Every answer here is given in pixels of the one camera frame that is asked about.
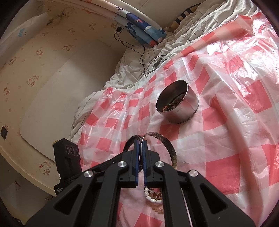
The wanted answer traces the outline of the silver metal bangle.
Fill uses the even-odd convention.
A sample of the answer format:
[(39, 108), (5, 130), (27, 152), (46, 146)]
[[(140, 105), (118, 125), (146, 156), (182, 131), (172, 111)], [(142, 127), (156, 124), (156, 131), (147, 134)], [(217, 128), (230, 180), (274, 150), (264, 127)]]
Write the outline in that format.
[(176, 151), (172, 145), (172, 143), (163, 135), (161, 135), (158, 132), (148, 132), (146, 134), (144, 134), (142, 137), (140, 137), (140, 141), (139, 141), (139, 165), (142, 167), (143, 166), (143, 140), (145, 139), (146, 136), (151, 136), (156, 138), (157, 140), (159, 140), (167, 149), (169, 156), (171, 158), (171, 162), (172, 162), (172, 167), (177, 170), (177, 154)]

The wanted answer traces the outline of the white headboard panel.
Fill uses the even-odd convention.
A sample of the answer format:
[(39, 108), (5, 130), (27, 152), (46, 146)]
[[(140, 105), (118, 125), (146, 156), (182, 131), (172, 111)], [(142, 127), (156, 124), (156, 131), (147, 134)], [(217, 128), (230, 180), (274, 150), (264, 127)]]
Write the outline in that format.
[(22, 119), (21, 137), (54, 161), (53, 142), (69, 136), (78, 105), (104, 87), (121, 57), (98, 40), (79, 50), (40, 89)]

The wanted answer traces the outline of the red white checkered plastic sheet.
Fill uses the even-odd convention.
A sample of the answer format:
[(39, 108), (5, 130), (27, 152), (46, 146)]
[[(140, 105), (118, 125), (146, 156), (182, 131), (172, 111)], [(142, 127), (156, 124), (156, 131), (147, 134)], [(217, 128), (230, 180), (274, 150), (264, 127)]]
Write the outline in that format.
[[(199, 108), (171, 124), (156, 101), (177, 80)], [(278, 201), (278, 36), (263, 13), (216, 28), (129, 91), (107, 88), (72, 141), (86, 170), (147, 132), (171, 141), (178, 170), (197, 170), (257, 226), (267, 219)]]

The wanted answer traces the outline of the round silver metal tin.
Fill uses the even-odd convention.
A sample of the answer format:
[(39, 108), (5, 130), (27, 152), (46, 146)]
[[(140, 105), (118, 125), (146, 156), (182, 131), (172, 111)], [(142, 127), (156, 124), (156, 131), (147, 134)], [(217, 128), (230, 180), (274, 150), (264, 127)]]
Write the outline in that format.
[(198, 96), (184, 80), (168, 85), (156, 102), (157, 111), (172, 124), (188, 121), (195, 115), (198, 107)]

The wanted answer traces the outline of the round grey charger puck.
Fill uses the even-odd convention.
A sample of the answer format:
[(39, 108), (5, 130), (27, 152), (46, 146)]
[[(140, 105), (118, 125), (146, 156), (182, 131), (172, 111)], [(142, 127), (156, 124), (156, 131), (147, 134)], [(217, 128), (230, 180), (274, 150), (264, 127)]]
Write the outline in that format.
[(153, 68), (152, 68), (153, 71), (156, 70), (160, 66), (161, 61), (162, 61), (162, 58), (156, 60), (156, 62), (153, 65)]

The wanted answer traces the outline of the white grid bedsheet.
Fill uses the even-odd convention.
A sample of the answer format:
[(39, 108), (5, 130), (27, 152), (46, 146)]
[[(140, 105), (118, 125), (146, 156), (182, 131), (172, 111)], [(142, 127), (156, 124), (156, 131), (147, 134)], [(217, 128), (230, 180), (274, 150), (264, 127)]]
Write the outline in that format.
[(143, 55), (143, 60), (147, 63), (145, 69), (136, 60), (136, 53), (126, 50), (115, 68), (115, 73), (104, 87), (92, 92), (80, 102), (68, 139), (77, 141), (80, 128), (106, 88), (134, 91), (143, 87), (155, 74), (156, 71), (152, 66), (160, 57), (163, 58), (161, 65), (164, 65), (176, 54), (220, 25), (236, 19), (238, 15), (252, 16), (259, 11), (260, 9), (252, 1), (204, 1), (194, 13), (182, 19), (174, 33), (168, 33), (167, 38), (160, 44), (145, 51)]

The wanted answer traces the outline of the striped pillow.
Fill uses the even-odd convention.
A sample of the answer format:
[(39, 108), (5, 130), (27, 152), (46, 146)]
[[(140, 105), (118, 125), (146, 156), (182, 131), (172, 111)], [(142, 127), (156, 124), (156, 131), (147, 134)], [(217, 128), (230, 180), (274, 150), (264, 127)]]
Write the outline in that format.
[(187, 17), (189, 14), (193, 14), (196, 9), (198, 8), (198, 6), (200, 5), (201, 3), (198, 3), (198, 4), (195, 4), (189, 8), (187, 8), (183, 13), (181, 13), (175, 20), (174, 22), (169, 26), (169, 27), (165, 27), (164, 30), (166, 32), (172, 32), (174, 33), (175, 30), (179, 27), (181, 21)]

